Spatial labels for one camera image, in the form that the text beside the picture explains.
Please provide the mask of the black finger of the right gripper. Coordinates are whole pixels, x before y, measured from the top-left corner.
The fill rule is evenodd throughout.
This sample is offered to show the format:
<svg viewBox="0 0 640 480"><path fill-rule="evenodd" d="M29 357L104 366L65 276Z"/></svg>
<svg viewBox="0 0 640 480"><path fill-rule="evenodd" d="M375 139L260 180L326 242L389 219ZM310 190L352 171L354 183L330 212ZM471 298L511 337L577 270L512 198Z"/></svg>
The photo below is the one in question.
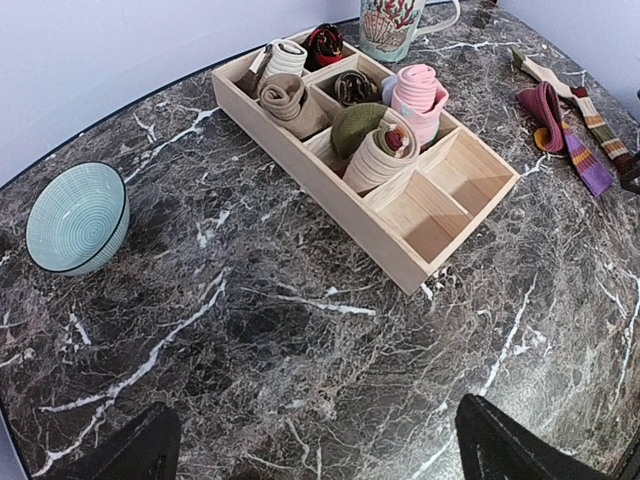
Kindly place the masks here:
<svg viewBox="0 0 640 480"><path fill-rule="evenodd" d="M621 187L629 192L640 193L640 152L637 152L626 164L626 170L620 177Z"/></svg>

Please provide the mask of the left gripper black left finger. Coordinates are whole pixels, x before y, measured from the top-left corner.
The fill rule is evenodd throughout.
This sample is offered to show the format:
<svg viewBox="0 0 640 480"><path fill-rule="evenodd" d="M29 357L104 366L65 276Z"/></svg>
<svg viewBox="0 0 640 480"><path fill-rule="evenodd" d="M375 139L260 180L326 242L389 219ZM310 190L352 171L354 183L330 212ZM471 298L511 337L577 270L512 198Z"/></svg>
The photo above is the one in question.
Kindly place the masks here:
<svg viewBox="0 0 640 480"><path fill-rule="evenodd" d="M155 402L74 464L75 479L175 479L181 422Z"/></svg>

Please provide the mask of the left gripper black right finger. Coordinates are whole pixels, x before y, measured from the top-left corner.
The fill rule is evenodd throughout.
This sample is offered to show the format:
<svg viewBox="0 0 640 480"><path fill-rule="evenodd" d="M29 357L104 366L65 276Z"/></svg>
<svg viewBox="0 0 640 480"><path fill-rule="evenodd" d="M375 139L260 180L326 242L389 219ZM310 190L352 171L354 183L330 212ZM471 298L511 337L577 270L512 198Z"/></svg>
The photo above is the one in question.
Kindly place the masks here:
<svg viewBox="0 0 640 480"><path fill-rule="evenodd" d="M479 395L465 395L455 417L466 479L605 479L560 452Z"/></svg>

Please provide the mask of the maroon purple orange striped sock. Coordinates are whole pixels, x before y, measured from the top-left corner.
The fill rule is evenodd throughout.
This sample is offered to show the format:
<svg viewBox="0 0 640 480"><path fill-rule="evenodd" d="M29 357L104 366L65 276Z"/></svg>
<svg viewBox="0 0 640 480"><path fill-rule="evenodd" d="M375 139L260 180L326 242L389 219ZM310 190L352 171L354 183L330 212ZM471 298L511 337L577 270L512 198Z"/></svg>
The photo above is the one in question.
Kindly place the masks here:
<svg viewBox="0 0 640 480"><path fill-rule="evenodd" d="M593 197L600 196L611 186L612 175L563 120L558 94L549 82L543 81L536 87L519 91L516 99L539 125L534 132L534 142L540 150L567 153Z"/></svg>

